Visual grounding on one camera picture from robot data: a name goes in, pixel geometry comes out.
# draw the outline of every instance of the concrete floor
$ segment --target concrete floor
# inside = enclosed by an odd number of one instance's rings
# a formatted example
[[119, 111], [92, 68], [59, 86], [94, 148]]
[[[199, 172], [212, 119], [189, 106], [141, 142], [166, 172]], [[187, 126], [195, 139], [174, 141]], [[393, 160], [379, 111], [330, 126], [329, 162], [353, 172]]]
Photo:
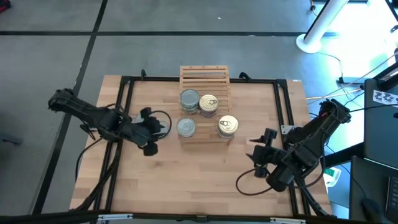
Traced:
[[[396, 21], [387, 6], [370, 1], [350, 4], [332, 24], [340, 38], [324, 38], [323, 53], [343, 61], [345, 75], [361, 76], [393, 54], [386, 33]], [[0, 31], [91, 31], [101, 0], [13, 0], [13, 8], [0, 14]], [[322, 5], [317, 5], [319, 12]], [[101, 31], [256, 31], [305, 32], [315, 19], [308, 0], [114, 0], [108, 1]], [[349, 15], [383, 18], [357, 21], [358, 35], [346, 28]], [[363, 35], [361, 30], [374, 31]], [[0, 36], [0, 127], [24, 139], [21, 146], [0, 143], [0, 215], [30, 213], [48, 163], [61, 113], [47, 109], [47, 100], [59, 88], [72, 87], [88, 44], [88, 36]], [[322, 96], [338, 87], [341, 75], [336, 59], [299, 51], [295, 37], [232, 36], [101, 36], [97, 37], [79, 97], [95, 103], [104, 75], [177, 76], [180, 65], [228, 65], [230, 75], [244, 71], [253, 78], [301, 79], [305, 94]], [[340, 96], [341, 102], [351, 97]], [[359, 108], [363, 98], [350, 103]], [[309, 106], [316, 113], [318, 104]], [[72, 119], [44, 212], [68, 210], [74, 188], [74, 168], [87, 135]], [[363, 114], [344, 125], [331, 138], [338, 151], [362, 141]], [[348, 207], [349, 174], [329, 189], [334, 211]]]

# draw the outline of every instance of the wooden table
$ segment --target wooden table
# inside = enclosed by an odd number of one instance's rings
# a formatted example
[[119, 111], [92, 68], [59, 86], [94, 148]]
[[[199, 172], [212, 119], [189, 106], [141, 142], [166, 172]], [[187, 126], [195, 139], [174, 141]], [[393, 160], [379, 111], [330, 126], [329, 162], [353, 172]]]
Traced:
[[[97, 106], [116, 101], [121, 76], [104, 77]], [[302, 126], [310, 118], [302, 82], [288, 80], [289, 97], [295, 125]], [[146, 106], [164, 110], [172, 117], [170, 134], [158, 142], [159, 153], [144, 157], [131, 142], [124, 141], [119, 172], [114, 190], [112, 211], [128, 213], [205, 214], [244, 216], [291, 216], [289, 191], [247, 197], [235, 189], [239, 174], [252, 169], [245, 153], [252, 153], [254, 145], [249, 139], [264, 134], [266, 128], [280, 130], [275, 107], [274, 89], [270, 84], [231, 83], [232, 115], [239, 121], [239, 129], [228, 148], [211, 144], [183, 148], [177, 138], [175, 124], [180, 116], [178, 82], [135, 81], [129, 115], [134, 117]], [[280, 89], [280, 97], [287, 123], [287, 114]], [[87, 145], [93, 140], [88, 138]], [[101, 141], [83, 156], [70, 208], [82, 203], [100, 176], [105, 141]], [[282, 148], [280, 132], [273, 143]], [[315, 180], [321, 168], [317, 167], [306, 179]], [[268, 188], [264, 179], [252, 174], [240, 181], [245, 192], [258, 192]], [[310, 187], [315, 200], [331, 213], [324, 181]], [[101, 208], [108, 187], [104, 188]], [[300, 193], [296, 191], [298, 209], [303, 213]]]

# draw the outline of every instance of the silver can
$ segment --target silver can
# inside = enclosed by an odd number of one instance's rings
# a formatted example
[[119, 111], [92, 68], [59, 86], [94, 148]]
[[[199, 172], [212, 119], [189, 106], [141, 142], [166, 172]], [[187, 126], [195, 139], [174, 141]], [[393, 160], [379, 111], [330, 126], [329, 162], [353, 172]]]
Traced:
[[238, 130], [238, 120], [231, 115], [223, 116], [218, 121], [218, 134], [222, 138], [231, 139], [234, 137], [236, 130]]
[[200, 113], [206, 117], [211, 118], [216, 114], [218, 108], [218, 100], [213, 95], [204, 95], [199, 101]]
[[177, 132], [185, 138], [189, 138], [195, 134], [195, 122], [191, 118], [182, 118], [177, 122]]
[[180, 94], [181, 109], [186, 114], [193, 114], [199, 108], [199, 93], [196, 90], [184, 90]]

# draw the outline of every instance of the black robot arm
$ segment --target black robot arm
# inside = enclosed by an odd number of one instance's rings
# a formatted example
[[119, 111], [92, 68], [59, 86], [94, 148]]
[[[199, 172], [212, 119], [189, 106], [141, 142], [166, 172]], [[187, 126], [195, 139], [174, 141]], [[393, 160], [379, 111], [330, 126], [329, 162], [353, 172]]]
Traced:
[[120, 110], [108, 106], [93, 106], [77, 98], [69, 89], [57, 90], [49, 100], [49, 108], [79, 118], [83, 122], [80, 127], [84, 131], [88, 133], [89, 128], [96, 128], [98, 134], [109, 142], [119, 139], [131, 141], [144, 149], [146, 156], [152, 156], [157, 152], [157, 133], [164, 128], [155, 117], [149, 116], [150, 108], [141, 110], [141, 117], [144, 119], [142, 122], [131, 123], [131, 117]]
[[[324, 145], [340, 124], [350, 122], [349, 109], [336, 100], [326, 100], [321, 103], [318, 117], [302, 128], [290, 130], [283, 140], [284, 149], [271, 146], [277, 132], [266, 129], [260, 139], [254, 142], [264, 143], [265, 146], [254, 147], [253, 154], [248, 154], [254, 162], [255, 176], [266, 177], [270, 187], [278, 192], [284, 191], [294, 180], [298, 188], [303, 190], [304, 196], [317, 215], [327, 215], [316, 203], [303, 181], [319, 165], [325, 156]], [[270, 173], [267, 164], [274, 164], [276, 168]]]

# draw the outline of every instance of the wooden slatted tray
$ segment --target wooden slatted tray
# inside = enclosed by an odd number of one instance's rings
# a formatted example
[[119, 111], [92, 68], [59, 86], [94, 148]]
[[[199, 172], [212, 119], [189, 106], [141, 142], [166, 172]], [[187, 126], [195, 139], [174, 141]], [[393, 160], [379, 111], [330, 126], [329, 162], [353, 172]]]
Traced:
[[196, 90], [200, 97], [206, 94], [214, 95], [218, 100], [218, 109], [212, 118], [203, 117], [199, 111], [195, 114], [185, 114], [181, 111], [181, 118], [188, 117], [195, 121], [196, 131], [190, 138], [179, 136], [179, 140], [182, 143], [227, 143], [229, 139], [218, 135], [217, 125], [220, 118], [230, 114], [232, 109], [228, 66], [181, 66], [180, 93], [186, 89]]

